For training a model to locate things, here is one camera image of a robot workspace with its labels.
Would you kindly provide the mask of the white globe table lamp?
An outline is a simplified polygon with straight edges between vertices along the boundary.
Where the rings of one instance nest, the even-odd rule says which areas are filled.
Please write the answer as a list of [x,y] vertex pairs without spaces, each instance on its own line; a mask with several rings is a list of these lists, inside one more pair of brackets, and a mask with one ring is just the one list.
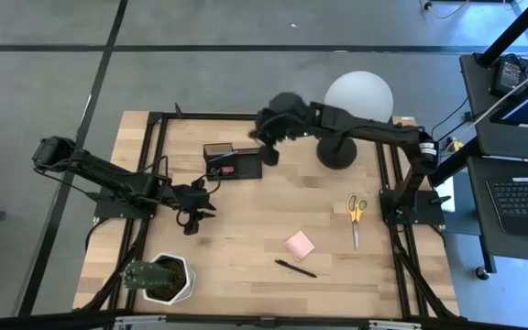
[[[387,122],[393,111],[391,88],[369,71],[351,71],[337,78],[327,90],[324,103],[352,116],[380,122]],[[352,138],[339,135],[321,138],[316,154],[327,168],[342,170],[354,162],[358,149]]]

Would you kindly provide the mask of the yellow handled scissors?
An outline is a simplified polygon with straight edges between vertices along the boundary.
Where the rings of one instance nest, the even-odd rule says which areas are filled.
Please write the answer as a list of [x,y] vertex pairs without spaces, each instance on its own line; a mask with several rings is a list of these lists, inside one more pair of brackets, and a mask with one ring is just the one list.
[[349,213],[352,224],[352,236],[355,250],[359,249],[359,223],[367,206],[368,202],[356,194],[350,194],[346,200],[346,210]]

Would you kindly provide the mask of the black diagonal post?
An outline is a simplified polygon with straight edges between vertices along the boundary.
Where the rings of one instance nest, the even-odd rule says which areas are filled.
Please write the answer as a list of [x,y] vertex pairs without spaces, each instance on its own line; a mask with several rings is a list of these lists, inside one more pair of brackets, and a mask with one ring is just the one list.
[[510,45],[528,29],[528,7],[500,34],[483,52],[475,53],[476,63],[484,68],[490,67]]

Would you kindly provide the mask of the black keyboard desk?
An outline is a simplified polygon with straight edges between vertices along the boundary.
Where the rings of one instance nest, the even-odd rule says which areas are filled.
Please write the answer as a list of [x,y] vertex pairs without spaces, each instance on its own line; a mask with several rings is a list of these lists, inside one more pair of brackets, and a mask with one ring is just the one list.
[[528,162],[470,157],[467,168],[485,250],[493,256],[528,259],[528,236],[502,231],[486,184],[495,178],[528,177]]

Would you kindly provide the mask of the black aluminium table frame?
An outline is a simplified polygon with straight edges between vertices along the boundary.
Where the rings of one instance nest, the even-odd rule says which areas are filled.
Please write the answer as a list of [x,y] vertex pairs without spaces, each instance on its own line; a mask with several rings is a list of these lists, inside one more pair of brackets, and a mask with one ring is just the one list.
[[[118,128],[111,161],[135,170],[149,126],[148,157],[163,142],[168,174],[175,184],[204,172],[203,145],[233,143],[256,147],[247,137],[252,114],[175,114],[126,111]],[[278,145],[278,167],[263,167],[261,180],[223,181],[211,197],[216,217],[204,219],[200,231],[185,236],[176,212],[158,209],[149,221],[144,260],[161,253],[181,256],[197,274],[192,295],[173,305],[151,302],[143,293],[119,288],[102,309],[130,309],[134,314],[161,315],[166,322],[206,322],[276,327],[279,325],[361,326],[363,321],[400,321],[407,314],[436,316],[415,293],[413,279],[400,277],[402,265],[392,255],[391,234],[382,222],[379,191],[392,188],[409,168],[395,148],[356,141],[358,156],[346,170],[329,170],[315,155],[317,141],[299,138]],[[360,247],[353,247],[346,199],[364,196],[368,209],[360,224]],[[141,220],[108,220],[92,234],[82,265],[73,308],[92,300],[133,242]],[[303,231],[315,248],[295,262],[284,242]],[[410,239],[413,261],[453,314],[459,315],[456,293],[442,238],[430,226],[414,225]],[[285,259],[317,275],[309,278],[274,263]]]

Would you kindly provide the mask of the black keyboard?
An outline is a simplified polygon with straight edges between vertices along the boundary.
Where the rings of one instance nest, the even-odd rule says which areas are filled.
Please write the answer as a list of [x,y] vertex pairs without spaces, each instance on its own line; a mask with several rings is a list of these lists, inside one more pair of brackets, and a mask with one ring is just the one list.
[[528,177],[486,181],[503,232],[528,237]]

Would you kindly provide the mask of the white hexagonal plant pot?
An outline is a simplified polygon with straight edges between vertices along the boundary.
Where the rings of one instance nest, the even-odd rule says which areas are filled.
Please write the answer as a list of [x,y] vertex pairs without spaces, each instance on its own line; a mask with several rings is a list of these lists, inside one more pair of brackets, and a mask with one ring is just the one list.
[[172,285],[169,288],[144,290],[143,296],[145,300],[173,305],[192,296],[197,275],[185,258],[159,253],[152,262],[168,270],[173,270],[176,277],[172,280]]

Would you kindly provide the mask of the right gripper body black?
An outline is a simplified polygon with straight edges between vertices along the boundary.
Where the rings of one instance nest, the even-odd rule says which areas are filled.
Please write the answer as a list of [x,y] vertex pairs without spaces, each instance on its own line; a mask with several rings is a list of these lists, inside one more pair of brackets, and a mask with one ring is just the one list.
[[300,95],[283,92],[257,111],[255,129],[265,134],[264,145],[276,145],[285,139],[323,136],[320,123],[322,104],[306,103]]

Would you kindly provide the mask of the green cactus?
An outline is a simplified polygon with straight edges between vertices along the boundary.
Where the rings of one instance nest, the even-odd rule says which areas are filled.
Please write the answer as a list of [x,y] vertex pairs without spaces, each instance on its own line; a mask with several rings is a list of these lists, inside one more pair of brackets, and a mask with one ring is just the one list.
[[171,287],[176,273],[153,262],[133,261],[120,276],[129,290],[156,290]]

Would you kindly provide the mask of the black and silver beam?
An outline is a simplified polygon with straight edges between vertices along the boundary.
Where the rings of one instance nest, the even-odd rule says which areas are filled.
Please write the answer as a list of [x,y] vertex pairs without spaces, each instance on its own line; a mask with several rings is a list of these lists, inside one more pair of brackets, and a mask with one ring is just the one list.
[[187,313],[133,313],[129,310],[78,310],[69,313],[39,314],[0,318],[0,330],[92,330],[114,325],[143,324],[252,325],[260,328],[280,326],[335,326],[385,330],[528,330],[528,327],[471,322],[462,317],[435,318],[409,316],[391,318],[239,316]]

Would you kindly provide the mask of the black pen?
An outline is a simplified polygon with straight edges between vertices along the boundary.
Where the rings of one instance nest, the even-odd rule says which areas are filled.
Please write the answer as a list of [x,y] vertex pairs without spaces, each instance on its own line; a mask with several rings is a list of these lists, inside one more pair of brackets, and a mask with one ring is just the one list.
[[293,266],[292,264],[282,260],[282,259],[275,259],[274,262],[286,269],[289,269],[289,270],[293,270],[293,271],[296,271],[298,273],[301,273],[307,277],[310,277],[310,278],[317,278],[317,275],[313,274],[312,272],[310,271],[307,271],[305,269],[301,269],[299,267],[296,267],[296,266]]

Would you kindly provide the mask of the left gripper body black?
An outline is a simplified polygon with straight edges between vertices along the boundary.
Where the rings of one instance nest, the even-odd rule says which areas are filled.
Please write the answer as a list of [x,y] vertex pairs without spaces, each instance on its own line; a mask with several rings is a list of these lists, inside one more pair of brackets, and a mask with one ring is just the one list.
[[191,184],[173,185],[171,190],[171,209],[190,212],[205,208],[205,194],[192,193],[192,182]]

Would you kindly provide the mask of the black power adapter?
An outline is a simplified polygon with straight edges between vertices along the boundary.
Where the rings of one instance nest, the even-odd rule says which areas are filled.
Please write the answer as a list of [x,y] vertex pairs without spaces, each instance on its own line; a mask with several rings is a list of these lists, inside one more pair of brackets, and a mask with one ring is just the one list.
[[528,60],[508,54],[501,57],[495,68],[489,92],[501,97],[513,90],[528,77]]

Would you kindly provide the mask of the black side desk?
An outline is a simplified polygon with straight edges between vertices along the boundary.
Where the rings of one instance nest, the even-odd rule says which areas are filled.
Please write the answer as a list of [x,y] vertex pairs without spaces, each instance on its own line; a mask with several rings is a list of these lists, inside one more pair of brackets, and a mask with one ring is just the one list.
[[509,98],[508,101],[498,104],[500,98],[489,92],[494,70],[479,66],[473,55],[462,55],[459,62],[469,105],[478,120],[474,125],[481,153],[528,159],[528,127],[509,126],[490,121],[493,115],[517,98]]

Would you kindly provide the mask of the pale pink sticky note pad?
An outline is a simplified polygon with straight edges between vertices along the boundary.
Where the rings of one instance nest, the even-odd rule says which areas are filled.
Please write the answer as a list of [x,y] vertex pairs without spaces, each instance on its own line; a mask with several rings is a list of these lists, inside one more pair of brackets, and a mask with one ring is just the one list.
[[297,262],[302,261],[315,249],[313,242],[303,231],[298,231],[289,237],[283,246]]

